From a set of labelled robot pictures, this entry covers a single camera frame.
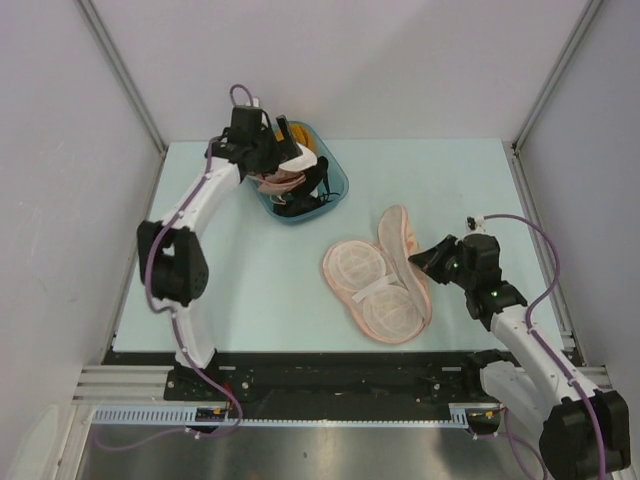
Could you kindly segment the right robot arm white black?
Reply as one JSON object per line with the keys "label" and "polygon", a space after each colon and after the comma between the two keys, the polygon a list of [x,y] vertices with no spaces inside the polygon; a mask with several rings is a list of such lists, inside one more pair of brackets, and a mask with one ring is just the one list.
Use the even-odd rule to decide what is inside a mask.
{"label": "right robot arm white black", "polygon": [[470,316],[513,355],[464,372],[461,388],[473,401],[499,400],[526,425],[553,478],[603,479],[630,467],[626,401],[601,390],[549,343],[525,297],[503,279],[495,237],[447,236],[409,260],[431,280],[459,286]]}

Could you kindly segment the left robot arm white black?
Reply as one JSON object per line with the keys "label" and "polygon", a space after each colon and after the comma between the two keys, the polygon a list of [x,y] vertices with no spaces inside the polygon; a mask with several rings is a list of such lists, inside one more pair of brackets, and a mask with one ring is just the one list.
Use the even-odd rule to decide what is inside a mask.
{"label": "left robot arm white black", "polygon": [[197,398],[214,397],[221,376],[207,365],[215,355],[201,331],[196,302],[209,281],[201,237],[227,197],[249,175],[271,175],[281,164],[309,153],[296,142],[286,116],[270,118],[256,106],[232,109],[230,125],[213,137],[201,172],[178,203],[159,221],[137,227],[139,272],[149,309],[169,315],[176,358],[192,368],[186,387]]}

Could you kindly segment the floral mesh laundry bag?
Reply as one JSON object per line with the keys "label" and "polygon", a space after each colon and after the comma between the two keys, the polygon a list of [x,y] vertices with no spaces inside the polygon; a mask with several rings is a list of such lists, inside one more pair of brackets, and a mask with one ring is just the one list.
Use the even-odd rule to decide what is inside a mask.
{"label": "floral mesh laundry bag", "polygon": [[392,205],[379,220],[376,243],[342,241],[325,253],[324,279],[367,337],[403,344],[431,323],[428,279],[409,262],[419,251],[407,209]]}

